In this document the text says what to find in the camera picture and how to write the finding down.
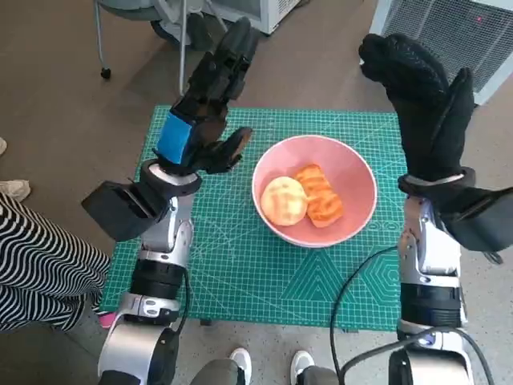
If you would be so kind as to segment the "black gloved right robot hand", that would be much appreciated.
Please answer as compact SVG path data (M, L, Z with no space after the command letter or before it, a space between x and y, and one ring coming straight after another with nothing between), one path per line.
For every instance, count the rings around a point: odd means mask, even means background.
M435 182L462 174L475 106L471 70L448 80L442 64L404 34L368 34L358 54L362 74L385 88L397 113L409 175Z

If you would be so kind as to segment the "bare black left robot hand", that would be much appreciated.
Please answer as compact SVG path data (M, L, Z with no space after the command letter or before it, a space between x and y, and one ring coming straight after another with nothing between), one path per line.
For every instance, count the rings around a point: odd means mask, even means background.
M244 89L256 53L259 31L248 18L234 22L216 46L199 61L188 89L169 110L154 153L166 172L229 171L241 159L251 128L239 128L226 140L228 103Z

